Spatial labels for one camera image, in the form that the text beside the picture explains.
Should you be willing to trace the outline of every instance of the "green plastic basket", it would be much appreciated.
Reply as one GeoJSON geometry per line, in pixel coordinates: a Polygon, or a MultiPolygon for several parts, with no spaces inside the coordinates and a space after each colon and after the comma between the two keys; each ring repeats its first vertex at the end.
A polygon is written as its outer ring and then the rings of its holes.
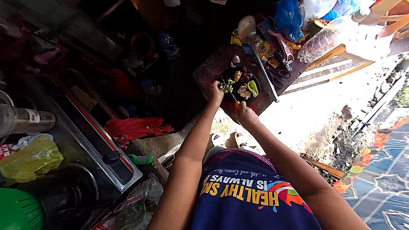
{"type": "Polygon", "coordinates": [[[41,230],[43,208],[30,194],[0,188],[0,230],[41,230]]]}

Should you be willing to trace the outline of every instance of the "green clip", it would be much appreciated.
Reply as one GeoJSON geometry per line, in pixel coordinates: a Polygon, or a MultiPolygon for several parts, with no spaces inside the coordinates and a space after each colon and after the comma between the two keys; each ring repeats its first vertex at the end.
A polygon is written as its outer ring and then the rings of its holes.
{"type": "Polygon", "coordinates": [[[133,154],[128,155],[135,165],[148,165],[152,163],[153,156],[135,156],[133,154]]]}

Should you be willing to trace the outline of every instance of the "red table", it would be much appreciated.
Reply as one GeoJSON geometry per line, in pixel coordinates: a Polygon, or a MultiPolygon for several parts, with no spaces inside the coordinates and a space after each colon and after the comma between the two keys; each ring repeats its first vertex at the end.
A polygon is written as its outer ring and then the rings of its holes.
{"type": "MultiPolygon", "coordinates": [[[[297,58],[297,54],[297,51],[294,50],[293,55],[295,57],[295,61],[290,64],[292,67],[291,77],[289,79],[281,79],[284,86],[282,88],[276,88],[277,95],[281,95],[284,90],[288,88],[310,65],[309,63],[300,62],[297,58]]],[[[236,64],[236,66],[247,67],[260,83],[260,97],[255,102],[247,105],[248,107],[252,108],[257,115],[260,115],[273,102],[273,95],[269,94],[269,83],[265,79],[260,67],[252,66],[252,64],[255,64],[255,62],[252,61],[254,55],[246,54],[241,46],[232,44],[222,46],[195,70],[193,73],[193,78],[202,89],[202,92],[205,93],[205,88],[215,80],[218,80],[219,76],[231,66],[231,60],[233,59],[234,55],[238,55],[241,60],[241,62],[236,64]]],[[[227,115],[237,122],[234,104],[230,100],[224,98],[220,107],[227,115]]]]}

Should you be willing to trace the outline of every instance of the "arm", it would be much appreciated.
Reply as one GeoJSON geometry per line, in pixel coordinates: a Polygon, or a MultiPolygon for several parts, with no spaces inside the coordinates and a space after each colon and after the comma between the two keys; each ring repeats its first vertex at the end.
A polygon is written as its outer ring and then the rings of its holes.
{"type": "Polygon", "coordinates": [[[189,222],[196,202],[211,124],[224,95],[219,89],[220,85],[218,81],[210,85],[208,103],[202,116],[175,154],[168,181],[148,230],[180,230],[189,222]]]}
{"type": "Polygon", "coordinates": [[[300,156],[271,134],[244,101],[236,114],[240,124],[258,141],[277,171],[290,181],[311,208],[322,229],[369,230],[344,198],[300,156]]]}

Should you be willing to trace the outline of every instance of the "sandal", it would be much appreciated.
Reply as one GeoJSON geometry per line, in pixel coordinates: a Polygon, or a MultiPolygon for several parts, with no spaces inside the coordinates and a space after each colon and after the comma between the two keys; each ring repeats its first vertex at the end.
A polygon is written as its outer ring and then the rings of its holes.
{"type": "Polygon", "coordinates": [[[235,132],[234,133],[234,138],[236,139],[236,143],[238,148],[247,145],[249,143],[249,137],[240,133],[240,132],[235,132]]]}
{"type": "Polygon", "coordinates": [[[216,132],[216,133],[213,133],[213,135],[211,136],[211,142],[213,143],[213,146],[218,146],[218,145],[224,145],[226,143],[226,140],[224,140],[221,133],[216,132]]]}

